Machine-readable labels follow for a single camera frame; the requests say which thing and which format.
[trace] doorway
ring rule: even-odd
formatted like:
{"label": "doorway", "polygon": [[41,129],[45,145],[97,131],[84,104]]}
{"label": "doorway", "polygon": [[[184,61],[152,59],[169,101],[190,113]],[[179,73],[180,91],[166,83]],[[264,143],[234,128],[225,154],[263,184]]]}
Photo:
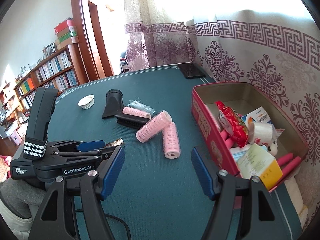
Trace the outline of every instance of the doorway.
{"label": "doorway", "polygon": [[120,55],[128,41],[123,0],[71,0],[71,5],[90,81],[122,73]]}

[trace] bookshelf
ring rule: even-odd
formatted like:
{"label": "bookshelf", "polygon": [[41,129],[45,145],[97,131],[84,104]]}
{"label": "bookshelf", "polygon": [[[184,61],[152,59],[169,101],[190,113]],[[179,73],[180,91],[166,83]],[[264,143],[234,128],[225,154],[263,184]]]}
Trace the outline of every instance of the bookshelf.
{"label": "bookshelf", "polygon": [[17,120],[18,126],[21,126],[18,118],[18,111],[21,108],[19,107],[18,98],[13,87],[14,82],[8,82],[0,88],[0,101],[2,105],[0,107],[0,125],[4,126],[6,130],[14,119]]}
{"label": "bookshelf", "polygon": [[39,63],[14,88],[23,113],[28,112],[38,87],[54,87],[61,95],[65,90],[87,83],[79,46],[69,44]]}

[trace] red snack packet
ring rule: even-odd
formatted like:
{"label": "red snack packet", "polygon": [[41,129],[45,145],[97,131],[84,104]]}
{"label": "red snack packet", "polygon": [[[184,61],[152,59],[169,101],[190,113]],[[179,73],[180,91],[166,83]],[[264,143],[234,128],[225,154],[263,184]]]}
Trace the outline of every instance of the red snack packet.
{"label": "red snack packet", "polygon": [[239,114],[231,107],[225,106],[221,101],[217,101],[216,105],[219,109],[219,120],[223,128],[239,147],[245,146],[248,140],[248,129]]}

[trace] yellow box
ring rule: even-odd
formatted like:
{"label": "yellow box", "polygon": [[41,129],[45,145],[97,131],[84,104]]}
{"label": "yellow box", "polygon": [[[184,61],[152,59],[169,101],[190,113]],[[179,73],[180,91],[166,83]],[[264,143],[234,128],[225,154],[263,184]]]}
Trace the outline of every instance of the yellow box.
{"label": "yellow box", "polygon": [[276,158],[257,144],[252,144],[237,164],[244,179],[258,176],[267,190],[272,189],[282,177]]}

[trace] green box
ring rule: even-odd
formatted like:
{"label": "green box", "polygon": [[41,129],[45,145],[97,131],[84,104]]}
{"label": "green box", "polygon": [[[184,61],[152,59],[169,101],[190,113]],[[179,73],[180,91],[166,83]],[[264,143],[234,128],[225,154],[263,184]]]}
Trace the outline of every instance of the green box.
{"label": "green box", "polygon": [[77,36],[77,32],[76,31],[66,33],[65,35],[63,35],[63,36],[61,36],[59,38],[59,41],[61,43],[61,42],[65,41],[66,39],[68,39],[70,37],[73,37],[73,36]]}

